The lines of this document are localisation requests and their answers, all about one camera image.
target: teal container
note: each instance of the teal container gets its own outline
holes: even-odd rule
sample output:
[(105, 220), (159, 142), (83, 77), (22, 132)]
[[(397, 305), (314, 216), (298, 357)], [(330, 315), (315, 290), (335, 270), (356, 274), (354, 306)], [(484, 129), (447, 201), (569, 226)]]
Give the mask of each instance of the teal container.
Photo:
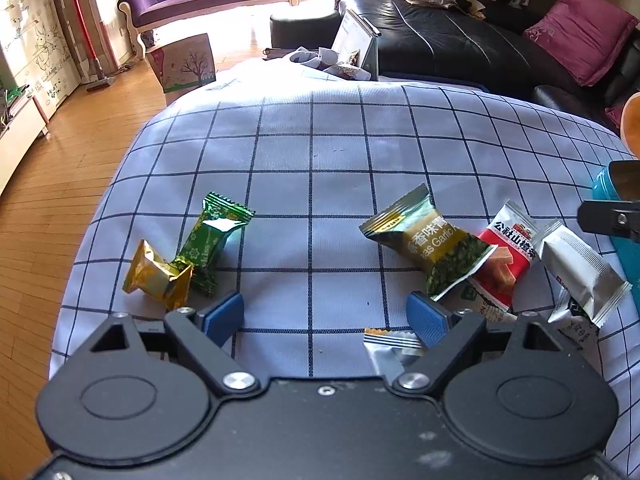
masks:
[[(614, 160), (593, 181), (594, 200), (640, 200), (640, 160)], [(610, 237), (618, 253), (626, 280), (633, 285), (631, 294), (640, 314), (640, 244), (627, 238)]]

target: silver bolt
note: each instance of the silver bolt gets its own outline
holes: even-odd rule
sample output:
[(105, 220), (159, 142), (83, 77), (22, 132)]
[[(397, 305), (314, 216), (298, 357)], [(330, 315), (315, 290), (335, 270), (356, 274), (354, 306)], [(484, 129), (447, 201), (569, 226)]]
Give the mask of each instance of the silver bolt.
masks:
[(318, 393), (323, 397), (330, 397), (335, 393), (335, 388), (333, 386), (320, 386)]
[(231, 372), (222, 378), (222, 382), (232, 390), (246, 390), (255, 384), (255, 377), (247, 372)]
[(428, 386), (429, 378), (425, 374), (419, 374), (416, 372), (410, 372), (408, 374), (402, 374), (398, 377), (398, 383), (400, 386), (407, 390), (419, 390)]

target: blue gripper pad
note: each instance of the blue gripper pad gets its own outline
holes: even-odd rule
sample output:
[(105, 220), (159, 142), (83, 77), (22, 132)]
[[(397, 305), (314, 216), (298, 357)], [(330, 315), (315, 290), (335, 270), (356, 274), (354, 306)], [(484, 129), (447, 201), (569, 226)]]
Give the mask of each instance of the blue gripper pad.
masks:
[(222, 346), (244, 322), (244, 299), (234, 292), (196, 314), (196, 326), (217, 346)]
[(452, 329), (452, 314), (421, 292), (406, 298), (406, 319), (427, 348), (436, 346)]

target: sofa leg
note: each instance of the sofa leg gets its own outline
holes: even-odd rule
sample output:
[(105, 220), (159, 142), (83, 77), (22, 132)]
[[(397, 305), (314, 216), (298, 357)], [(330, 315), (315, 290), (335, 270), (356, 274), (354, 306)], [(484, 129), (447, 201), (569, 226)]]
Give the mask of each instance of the sofa leg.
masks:
[(145, 44), (142, 43), (142, 39), (140, 38), (140, 32), (133, 25), (133, 20), (131, 19), (131, 6), (127, 2), (122, 2), (118, 8), (124, 12), (127, 17), (127, 30), (129, 31), (129, 37), (131, 38), (131, 44), (133, 45), (134, 50), (136, 51), (136, 57), (140, 60), (145, 59), (146, 56), (146, 47)]

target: checkered tablecloth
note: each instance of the checkered tablecloth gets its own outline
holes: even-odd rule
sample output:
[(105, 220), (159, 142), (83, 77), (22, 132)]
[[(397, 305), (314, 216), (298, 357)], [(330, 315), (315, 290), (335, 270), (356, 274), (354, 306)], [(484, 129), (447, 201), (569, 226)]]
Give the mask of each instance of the checkered tablecloth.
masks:
[[(162, 317), (142, 292), (122, 291), (130, 259), (146, 238), (171, 260), (211, 190), (257, 212), (229, 241), (218, 277), (221, 294), (239, 290), (246, 304), (226, 348), (261, 377), (372, 372), (363, 329), (405, 328), (404, 300), (424, 278), (358, 226), (423, 182), (461, 228), (479, 233), (512, 199), (533, 218), (561, 218), (622, 274), (609, 239), (575, 220), (602, 166), (632, 158), (602, 126), (482, 92), (335, 81), (283, 63), (231, 70), (140, 130), (76, 257), (52, 375), (109, 313)], [(558, 292), (537, 263), (514, 309), (546, 312)], [(607, 456), (630, 474), (640, 464), (638, 342), (628, 298), (590, 356), (620, 400)]]

